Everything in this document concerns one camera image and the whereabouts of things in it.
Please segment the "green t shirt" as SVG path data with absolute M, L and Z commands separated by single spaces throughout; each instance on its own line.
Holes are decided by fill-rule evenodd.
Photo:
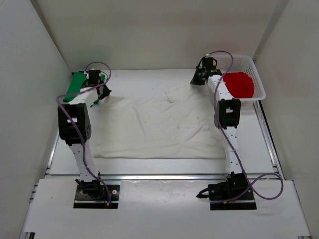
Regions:
M 83 72 L 75 72 L 71 84 L 67 90 L 67 96 L 63 97 L 63 107 L 70 108 L 81 103 L 91 107 L 99 103 L 98 94 L 96 89 L 81 88 L 82 83 L 87 79 L 87 74 Z

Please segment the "white t shirt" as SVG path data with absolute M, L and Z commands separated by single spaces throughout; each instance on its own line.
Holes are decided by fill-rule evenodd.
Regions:
M 96 158 L 223 159 L 214 125 L 213 92 L 182 84 L 164 98 L 111 96 L 101 106 L 93 133 Z

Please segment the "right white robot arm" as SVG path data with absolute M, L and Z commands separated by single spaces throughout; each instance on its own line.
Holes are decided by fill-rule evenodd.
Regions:
M 217 69 L 217 60 L 203 57 L 196 66 L 192 85 L 205 85 L 213 91 L 214 124 L 222 134 L 226 156 L 226 181 L 208 186 L 197 194 L 198 198 L 223 201 L 237 198 L 248 187 L 242 164 L 239 162 L 237 127 L 240 121 L 241 102 L 234 98 Z

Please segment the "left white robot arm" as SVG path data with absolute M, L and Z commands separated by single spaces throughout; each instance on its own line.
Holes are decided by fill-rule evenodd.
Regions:
M 94 200 L 103 198 L 110 202 L 110 191 L 95 167 L 90 150 L 92 128 L 88 114 L 89 107 L 109 96 L 108 79 L 100 70 L 75 72 L 67 93 L 59 95 L 56 101 L 59 136 L 75 157 L 79 170 L 78 186 Z

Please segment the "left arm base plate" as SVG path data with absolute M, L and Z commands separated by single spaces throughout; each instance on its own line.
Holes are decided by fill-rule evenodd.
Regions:
M 107 185 L 111 199 L 104 185 L 98 189 L 94 184 L 92 188 L 82 188 L 79 184 L 76 188 L 73 208 L 75 209 L 117 209 L 120 197 L 120 185 Z

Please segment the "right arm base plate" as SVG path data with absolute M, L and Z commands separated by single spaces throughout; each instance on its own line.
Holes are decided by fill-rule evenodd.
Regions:
M 211 211 L 257 209 L 254 194 L 247 183 L 241 185 L 227 180 L 217 184 L 209 184 L 196 197 L 209 199 Z

